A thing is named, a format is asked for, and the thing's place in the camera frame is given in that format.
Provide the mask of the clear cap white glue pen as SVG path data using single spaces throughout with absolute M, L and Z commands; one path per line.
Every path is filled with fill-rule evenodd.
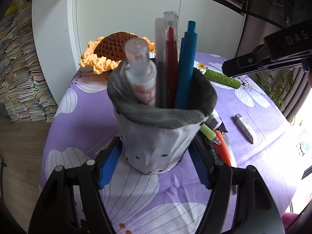
M 135 37 L 124 45 L 127 58 L 125 75 L 133 94 L 141 104 L 154 107 L 157 95 L 157 67 L 149 58 L 148 44 Z

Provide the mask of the white eraser in sleeve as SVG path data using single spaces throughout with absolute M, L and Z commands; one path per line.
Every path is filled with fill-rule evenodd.
M 235 115 L 235 121 L 237 125 L 240 127 L 240 129 L 242 130 L 242 132 L 245 134 L 245 136 L 248 138 L 249 142 L 253 144 L 255 132 L 252 129 L 252 127 L 249 125 L 247 120 L 240 113 L 237 113 Z

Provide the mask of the white flower gift tag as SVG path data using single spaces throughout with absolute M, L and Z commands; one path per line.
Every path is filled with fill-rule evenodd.
M 206 72 L 208 67 L 206 65 L 201 64 L 200 62 L 194 61 L 194 68 L 199 70 L 202 74 Z

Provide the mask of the tall floor paper stack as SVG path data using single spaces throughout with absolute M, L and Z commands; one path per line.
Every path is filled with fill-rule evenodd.
M 37 55 L 31 2 L 5 17 L 1 27 L 1 104 L 14 122 L 53 121 L 57 104 Z

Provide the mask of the crochet sunflower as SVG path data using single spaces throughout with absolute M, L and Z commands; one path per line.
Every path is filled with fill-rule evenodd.
M 99 37 L 96 41 L 89 41 L 88 48 L 82 53 L 79 66 L 91 66 L 94 74 L 114 70 L 126 60 L 124 45 L 126 41 L 137 37 L 133 33 L 116 32 L 106 37 Z M 207 69 L 204 76 L 212 82 L 235 89 L 241 87 L 240 81 L 227 77 L 219 72 Z

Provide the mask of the purple floral tablecloth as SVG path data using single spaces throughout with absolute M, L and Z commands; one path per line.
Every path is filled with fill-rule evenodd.
M 193 127 L 159 130 L 117 123 L 107 94 L 108 73 L 77 71 L 49 130 L 39 187 L 57 165 L 75 168 L 122 136 L 125 153 L 100 195 L 117 233 L 194 233 L 210 190 L 201 184 L 188 153 L 177 153 L 175 137 L 190 141 Z M 265 181 L 280 213 L 300 183 L 295 133 L 283 114 L 248 76 L 234 89 L 214 83 L 216 111 L 226 129 L 236 164 L 253 165 Z

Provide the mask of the blue marker pen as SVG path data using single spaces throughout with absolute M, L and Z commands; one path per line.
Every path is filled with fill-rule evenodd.
M 175 109 L 187 109 L 188 96 L 194 69 L 197 33 L 196 23 L 188 21 L 187 31 L 181 39 L 180 59 L 178 66 L 178 86 L 175 99 Z

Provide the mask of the white grey fabric pen holder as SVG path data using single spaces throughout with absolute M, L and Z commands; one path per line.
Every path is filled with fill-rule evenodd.
M 217 94 L 204 75 L 193 70 L 187 109 L 166 109 L 137 102 L 125 76 L 126 62 L 111 72 L 107 93 L 113 104 L 124 155 L 142 173 L 153 175 L 177 165 L 208 119 Z

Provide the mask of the striped chair back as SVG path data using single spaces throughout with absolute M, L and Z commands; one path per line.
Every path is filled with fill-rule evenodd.
M 297 114 L 310 92 L 308 73 L 304 72 L 302 68 L 294 69 L 293 79 L 292 88 L 283 98 L 285 108 L 281 109 L 281 112 L 287 121 L 290 121 L 291 117 Z

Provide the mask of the grey translucent pen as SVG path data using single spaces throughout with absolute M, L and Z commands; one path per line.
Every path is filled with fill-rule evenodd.
M 166 107 L 166 28 L 164 18 L 155 19 L 155 64 L 157 66 L 157 107 Z

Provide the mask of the green highlighter pen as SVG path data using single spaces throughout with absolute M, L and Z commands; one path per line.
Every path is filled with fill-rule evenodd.
M 219 140 L 216 133 L 210 129 L 206 124 L 202 124 L 200 127 L 200 131 L 213 143 L 220 145 L 221 141 Z

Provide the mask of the orange utility knife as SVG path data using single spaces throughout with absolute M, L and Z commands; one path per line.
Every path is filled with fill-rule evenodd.
M 220 144 L 215 144 L 214 149 L 219 158 L 228 166 L 232 166 L 230 162 L 230 153 L 227 144 L 219 130 L 214 131 L 217 138 L 220 140 Z

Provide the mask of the green potted plant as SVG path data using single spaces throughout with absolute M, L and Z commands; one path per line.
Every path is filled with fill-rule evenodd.
M 278 71 L 277 79 L 272 72 L 256 73 L 256 83 L 280 109 L 285 108 L 285 97 L 293 87 L 293 70 Z

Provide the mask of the red pen clear cap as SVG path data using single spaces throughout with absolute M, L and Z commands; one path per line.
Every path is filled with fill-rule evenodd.
M 165 22 L 167 108 L 175 106 L 178 83 L 178 16 L 174 11 L 163 13 Z

